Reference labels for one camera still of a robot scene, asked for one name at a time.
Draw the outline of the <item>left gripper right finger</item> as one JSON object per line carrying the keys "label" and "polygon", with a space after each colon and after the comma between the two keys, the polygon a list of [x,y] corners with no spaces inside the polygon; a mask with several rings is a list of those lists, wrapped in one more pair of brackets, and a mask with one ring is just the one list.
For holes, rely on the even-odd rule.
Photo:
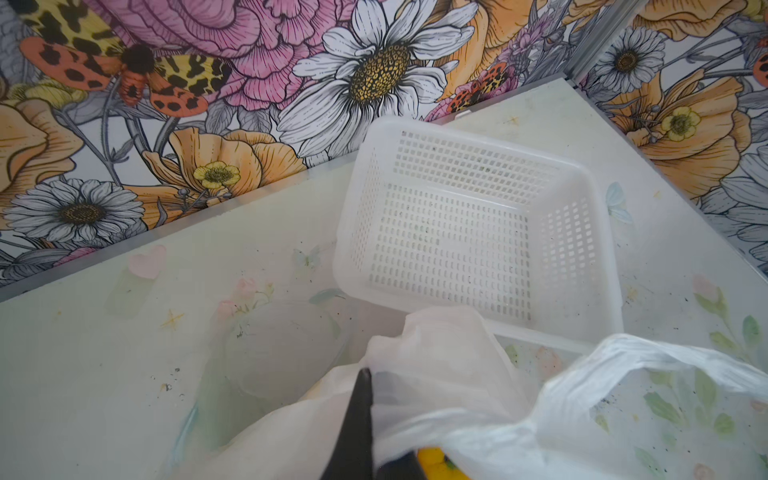
{"label": "left gripper right finger", "polygon": [[375,474],[375,480],[426,480],[417,454],[409,452],[402,457],[382,465]]}

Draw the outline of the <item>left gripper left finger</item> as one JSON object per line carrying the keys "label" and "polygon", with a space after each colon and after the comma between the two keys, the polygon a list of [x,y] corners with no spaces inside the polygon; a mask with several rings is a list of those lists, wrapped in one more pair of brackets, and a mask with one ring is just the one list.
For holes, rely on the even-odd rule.
{"label": "left gripper left finger", "polygon": [[372,376],[368,368],[358,372],[352,395],[322,480],[374,478]]}

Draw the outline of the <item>yellow lemon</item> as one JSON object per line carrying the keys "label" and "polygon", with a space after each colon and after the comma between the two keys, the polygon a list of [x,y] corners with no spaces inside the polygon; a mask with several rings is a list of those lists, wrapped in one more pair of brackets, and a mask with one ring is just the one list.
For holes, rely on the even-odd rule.
{"label": "yellow lemon", "polygon": [[417,460],[427,480],[470,480],[440,448],[418,450]]}

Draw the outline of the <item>white plastic bag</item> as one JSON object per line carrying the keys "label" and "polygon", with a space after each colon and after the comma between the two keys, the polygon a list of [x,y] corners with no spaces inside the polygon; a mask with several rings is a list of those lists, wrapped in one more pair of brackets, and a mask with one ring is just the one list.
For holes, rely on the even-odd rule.
{"label": "white plastic bag", "polygon": [[409,315],[299,401],[189,459],[178,479],[320,479],[358,372],[373,465],[440,448],[470,479],[763,479],[767,376],[706,348],[618,334],[541,385],[466,307]]}

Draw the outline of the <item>white plastic mesh basket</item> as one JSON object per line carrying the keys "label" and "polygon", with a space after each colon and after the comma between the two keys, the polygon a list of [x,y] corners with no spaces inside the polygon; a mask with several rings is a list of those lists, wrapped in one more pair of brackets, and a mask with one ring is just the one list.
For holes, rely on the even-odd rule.
{"label": "white plastic mesh basket", "polygon": [[333,275],[363,301],[468,306],[496,335],[585,354],[624,329],[612,244],[584,166],[383,117],[354,162]]}

